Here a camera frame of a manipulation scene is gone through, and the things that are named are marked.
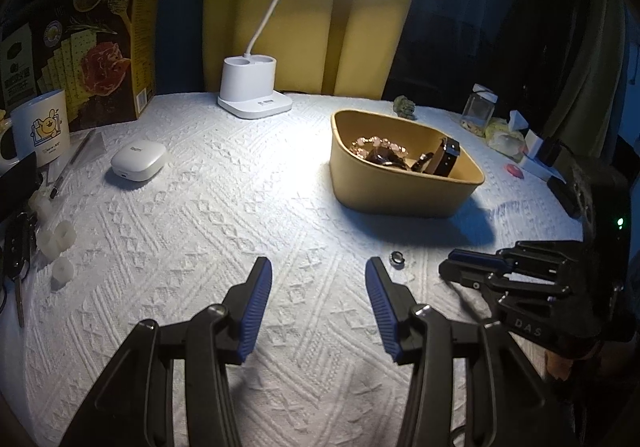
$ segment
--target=cartoon print mug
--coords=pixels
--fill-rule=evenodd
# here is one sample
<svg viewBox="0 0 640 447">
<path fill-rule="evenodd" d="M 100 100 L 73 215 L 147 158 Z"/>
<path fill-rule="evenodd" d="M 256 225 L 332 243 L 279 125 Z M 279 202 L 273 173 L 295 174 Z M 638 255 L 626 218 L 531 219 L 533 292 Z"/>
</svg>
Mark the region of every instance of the cartoon print mug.
<svg viewBox="0 0 640 447">
<path fill-rule="evenodd" d="M 39 167 L 55 160 L 69 149 L 70 144 L 65 90 L 40 95 L 15 108 L 10 119 L 0 122 L 0 139 L 10 128 L 14 133 L 17 156 L 0 156 L 0 174 L 33 151 Z"/>
</svg>

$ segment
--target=desk lamp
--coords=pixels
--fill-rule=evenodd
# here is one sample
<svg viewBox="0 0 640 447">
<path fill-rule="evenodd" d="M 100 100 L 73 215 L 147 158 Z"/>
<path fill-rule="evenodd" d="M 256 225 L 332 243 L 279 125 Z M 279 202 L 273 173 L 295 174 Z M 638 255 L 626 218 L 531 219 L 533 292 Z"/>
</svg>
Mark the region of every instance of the desk lamp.
<svg viewBox="0 0 640 447">
<path fill-rule="evenodd" d="M 227 57 L 224 61 L 218 104 L 241 119 L 261 119 L 291 109 L 291 98 L 273 89 L 276 59 L 252 55 L 256 40 L 279 1 L 271 2 L 244 55 Z"/>
</svg>

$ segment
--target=barcode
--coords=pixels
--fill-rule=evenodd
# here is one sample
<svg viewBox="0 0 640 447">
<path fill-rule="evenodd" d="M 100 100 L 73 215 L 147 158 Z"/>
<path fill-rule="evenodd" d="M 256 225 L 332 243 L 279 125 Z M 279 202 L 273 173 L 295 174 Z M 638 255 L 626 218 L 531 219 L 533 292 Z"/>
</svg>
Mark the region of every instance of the barcode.
<svg viewBox="0 0 640 447">
<path fill-rule="evenodd" d="M 145 109 L 146 106 L 146 88 L 144 88 L 140 93 L 136 95 L 136 107 L 138 109 L 138 114 L 142 113 L 142 110 Z"/>
</svg>

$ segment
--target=tan bowl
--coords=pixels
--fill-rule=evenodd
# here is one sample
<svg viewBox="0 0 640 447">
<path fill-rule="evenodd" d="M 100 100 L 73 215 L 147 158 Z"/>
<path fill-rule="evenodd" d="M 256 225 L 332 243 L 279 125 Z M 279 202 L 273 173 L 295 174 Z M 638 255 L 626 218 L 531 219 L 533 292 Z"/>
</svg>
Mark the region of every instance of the tan bowl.
<svg viewBox="0 0 640 447">
<path fill-rule="evenodd" d="M 411 166 L 422 153 L 435 151 L 445 135 L 411 120 L 359 110 L 331 116 L 331 179 L 335 197 L 347 207 L 371 214 L 449 218 L 457 212 L 484 173 L 461 148 L 448 178 L 389 169 L 354 156 L 349 147 L 359 137 L 378 136 L 404 146 Z"/>
</svg>

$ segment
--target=glass jar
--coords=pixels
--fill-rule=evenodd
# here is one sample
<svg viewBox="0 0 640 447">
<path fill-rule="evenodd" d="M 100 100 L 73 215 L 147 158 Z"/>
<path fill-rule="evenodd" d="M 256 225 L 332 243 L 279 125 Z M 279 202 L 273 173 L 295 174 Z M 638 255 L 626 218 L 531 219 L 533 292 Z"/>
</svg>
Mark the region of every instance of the glass jar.
<svg viewBox="0 0 640 447">
<path fill-rule="evenodd" d="M 498 95 L 480 84 L 474 85 L 474 90 L 466 101 L 465 111 L 462 113 L 460 124 L 471 133 L 484 137 L 484 131 L 494 114 Z"/>
</svg>

